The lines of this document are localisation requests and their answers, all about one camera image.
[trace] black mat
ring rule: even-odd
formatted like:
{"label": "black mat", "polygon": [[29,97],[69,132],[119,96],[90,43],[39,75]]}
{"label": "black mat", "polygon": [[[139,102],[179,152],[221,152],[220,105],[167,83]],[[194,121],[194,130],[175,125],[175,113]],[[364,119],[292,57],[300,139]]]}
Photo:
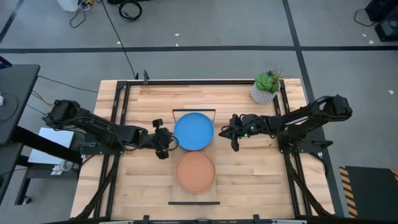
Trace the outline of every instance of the black mat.
{"label": "black mat", "polygon": [[350,217],[398,221],[398,172],[340,167]]}

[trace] yellow and black hazard stripe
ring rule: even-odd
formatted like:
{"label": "yellow and black hazard stripe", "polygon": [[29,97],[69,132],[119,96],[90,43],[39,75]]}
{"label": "yellow and black hazard stripe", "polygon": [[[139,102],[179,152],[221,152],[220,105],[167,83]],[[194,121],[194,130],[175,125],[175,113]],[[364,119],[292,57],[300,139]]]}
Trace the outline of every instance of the yellow and black hazard stripe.
{"label": "yellow and black hazard stripe", "polygon": [[396,177],[396,180],[398,181],[398,171],[391,170],[391,172],[394,174],[394,176]]}
{"label": "yellow and black hazard stripe", "polygon": [[340,176],[341,182],[343,183],[344,194],[346,196],[349,217],[356,218],[358,213],[355,207],[353,189],[351,188],[348,171],[345,166],[340,167]]}

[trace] concrete floor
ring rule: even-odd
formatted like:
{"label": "concrete floor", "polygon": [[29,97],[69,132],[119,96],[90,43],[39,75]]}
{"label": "concrete floor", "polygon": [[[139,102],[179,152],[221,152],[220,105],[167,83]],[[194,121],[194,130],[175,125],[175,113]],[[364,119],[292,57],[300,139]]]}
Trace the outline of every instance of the concrete floor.
{"label": "concrete floor", "polygon": [[[355,10],[370,0],[289,0],[302,46],[378,46],[382,43],[373,27],[353,22]],[[17,0],[0,5],[0,30]],[[174,47],[219,45],[293,46],[282,0],[194,1],[153,0],[143,2],[143,15],[124,22],[118,9],[106,4],[125,47]],[[86,12],[87,20],[72,29],[74,13],[63,11],[54,0],[25,0],[4,39],[3,49],[118,48],[118,39],[100,4]],[[358,19],[369,22],[360,12]],[[1,54],[12,63],[36,63],[40,75],[71,85],[97,90],[100,80],[132,79],[123,53]],[[274,66],[283,67],[285,77],[303,78],[294,51],[234,50],[128,52],[136,72],[146,69],[151,78],[253,78]],[[354,110],[343,123],[324,127],[335,143],[330,156],[333,167],[367,166],[398,169],[398,52],[341,51],[303,52],[315,98],[341,94]],[[39,79],[34,88],[49,101],[77,100],[93,110],[96,95]],[[397,92],[391,95],[388,90]],[[28,104],[47,112],[36,98]],[[38,132],[45,126],[41,114],[26,108],[21,126]],[[44,223],[66,220],[75,193],[75,180],[34,180],[28,194],[32,204],[15,206],[14,200],[24,172],[16,172],[0,207],[0,223]]]}

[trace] wooden table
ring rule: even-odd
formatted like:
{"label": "wooden table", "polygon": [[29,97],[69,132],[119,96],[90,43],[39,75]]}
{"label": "wooden table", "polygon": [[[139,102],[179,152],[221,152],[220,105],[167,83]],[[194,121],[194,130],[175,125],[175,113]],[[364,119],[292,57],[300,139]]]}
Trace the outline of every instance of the wooden table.
{"label": "wooden table", "polygon": [[[95,114],[110,119],[116,80],[102,81]],[[299,79],[285,80],[291,110],[307,104]],[[153,133],[152,120],[162,118],[164,126],[174,129],[173,109],[215,109],[215,136],[205,149],[216,165],[216,180],[203,195],[181,195],[174,178],[178,148],[170,158],[159,160],[154,150],[125,152],[121,156],[112,220],[250,219],[293,218],[289,185],[283,155],[278,143],[266,135],[240,139],[240,151],[231,149],[231,141],[218,136],[229,124],[233,113],[275,115],[274,105],[258,105],[250,96],[252,85],[149,85],[133,86],[129,93],[126,124],[147,128]],[[123,93],[119,100],[120,121]],[[333,206],[322,163],[302,154],[307,186],[326,210]],[[81,169],[71,217],[78,215],[97,191],[103,156],[95,156]],[[304,214],[299,188],[300,211]],[[101,215],[105,214],[108,191],[104,194]],[[220,205],[169,205],[173,200],[219,201]]]}

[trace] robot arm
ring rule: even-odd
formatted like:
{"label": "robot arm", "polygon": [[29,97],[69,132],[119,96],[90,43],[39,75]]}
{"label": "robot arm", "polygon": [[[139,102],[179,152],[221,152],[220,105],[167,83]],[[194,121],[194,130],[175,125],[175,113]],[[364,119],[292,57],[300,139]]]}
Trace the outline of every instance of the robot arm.
{"label": "robot arm", "polygon": [[66,129],[73,126],[92,134],[95,139],[109,148],[132,146],[134,148],[153,148],[159,159],[169,157],[167,148],[173,141],[172,133],[163,125],[161,119],[152,122],[155,134],[137,126],[120,126],[101,118],[86,109],[80,108],[76,101],[56,100],[49,114],[43,117],[47,126]]}
{"label": "robot arm", "polygon": [[232,140],[234,151],[239,151],[238,138],[257,134],[268,134],[271,138],[281,136],[286,142],[294,144],[329,121],[345,121],[352,112],[346,98],[340,95],[324,96],[283,116],[233,114],[229,126],[224,126],[219,136]]}

